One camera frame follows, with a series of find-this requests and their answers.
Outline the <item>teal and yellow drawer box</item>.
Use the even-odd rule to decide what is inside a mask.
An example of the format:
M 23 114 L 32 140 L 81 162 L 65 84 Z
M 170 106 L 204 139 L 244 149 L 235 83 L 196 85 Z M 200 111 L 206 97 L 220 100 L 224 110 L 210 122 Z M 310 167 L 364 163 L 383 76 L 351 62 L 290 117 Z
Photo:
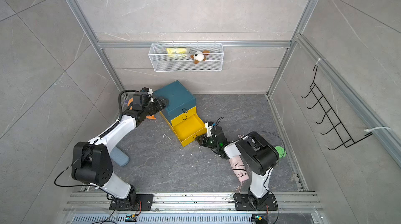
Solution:
M 153 96 L 169 101 L 161 116 L 183 147 L 206 133 L 205 123 L 197 115 L 196 98 L 178 80 L 154 91 Z

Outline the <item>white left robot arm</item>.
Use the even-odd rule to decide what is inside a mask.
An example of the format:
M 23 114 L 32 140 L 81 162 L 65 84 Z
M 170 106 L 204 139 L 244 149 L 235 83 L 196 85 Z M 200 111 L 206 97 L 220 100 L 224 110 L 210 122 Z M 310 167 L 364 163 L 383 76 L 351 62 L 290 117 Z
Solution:
M 80 141 L 74 146 L 72 179 L 100 188 L 111 196 L 119 210 L 138 206 L 135 187 L 114 173 L 110 154 L 146 117 L 162 111 L 168 104 L 168 99 L 154 97 L 150 88 L 121 91 L 118 95 L 119 116 L 115 123 L 90 141 Z

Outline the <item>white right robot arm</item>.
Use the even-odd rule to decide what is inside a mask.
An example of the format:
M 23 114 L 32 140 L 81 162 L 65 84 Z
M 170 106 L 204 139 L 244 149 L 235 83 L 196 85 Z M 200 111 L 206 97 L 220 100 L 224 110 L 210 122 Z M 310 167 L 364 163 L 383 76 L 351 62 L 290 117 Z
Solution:
M 206 129 L 205 134 L 195 138 L 198 144 L 228 160 L 240 183 L 251 180 L 246 194 L 234 194 L 236 210 L 278 210 L 268 185 L 274 167 L 286 155 L 284 147 L 274 147 L 256 131 L 230 143 L 220 126 L 207 125 Z

